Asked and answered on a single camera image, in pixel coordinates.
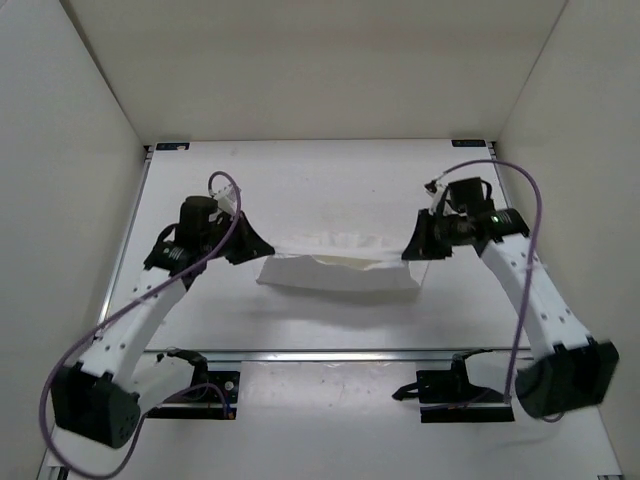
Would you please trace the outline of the white pleated skirt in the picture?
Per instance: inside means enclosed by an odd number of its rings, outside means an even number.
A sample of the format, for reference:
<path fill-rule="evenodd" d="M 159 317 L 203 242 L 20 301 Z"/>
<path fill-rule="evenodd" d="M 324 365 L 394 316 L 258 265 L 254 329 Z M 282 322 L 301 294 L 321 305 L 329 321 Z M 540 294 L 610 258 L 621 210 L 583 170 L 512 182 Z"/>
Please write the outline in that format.
<path fill-rule="evenodd" d="M 384 236 L 324 231 L 279 238 L 255 271 L 256 283 L 281 293 L 350 303 L 412 301 L 430 264 L 401 258 Z"/>

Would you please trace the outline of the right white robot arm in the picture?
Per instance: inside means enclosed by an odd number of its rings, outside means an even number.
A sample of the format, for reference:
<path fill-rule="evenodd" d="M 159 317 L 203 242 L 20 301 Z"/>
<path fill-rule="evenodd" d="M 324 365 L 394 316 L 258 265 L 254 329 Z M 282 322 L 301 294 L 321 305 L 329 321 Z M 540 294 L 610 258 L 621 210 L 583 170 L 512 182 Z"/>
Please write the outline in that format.
<path fill-rule="evenodd" d="M 516 366 L 515 352 L 488 349 L 458 355 L 448 376 L 460 400 L 516 399 L 534 419 L 600 405 L 619 362 L 611 341 L 596 341 L 570 311 L 538 259 L 534 234 L 513 208 L 496 209 L 491 185 L 473 177 L 425 189 L 432 198 L 419 211 L 405 261 L 436 261 L 470 246 L 493 273 L 517 310 L 515 338 L 527 338 L 533 360 Z"/>

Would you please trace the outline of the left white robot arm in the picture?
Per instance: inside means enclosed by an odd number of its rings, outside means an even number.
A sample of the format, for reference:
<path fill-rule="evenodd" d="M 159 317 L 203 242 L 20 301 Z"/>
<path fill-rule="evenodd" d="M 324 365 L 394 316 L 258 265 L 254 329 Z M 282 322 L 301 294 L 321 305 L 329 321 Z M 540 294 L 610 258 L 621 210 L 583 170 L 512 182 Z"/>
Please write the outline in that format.
<path fill-rule="evenodd" d="M 128 307 L 104 323 L 88 349 L 53 377 L 57 427 L 113 449 L 123 447 L 145 414 L 176 395 L 197 398 L 208 389 L 204 357 L 173 348 L 147 366 L 140 359 L 167 314 L 209 261 L 239 265 L 273 255 L 231 192 L 189 196 L 178 222 L 165 227 L 143 262 Z"/>

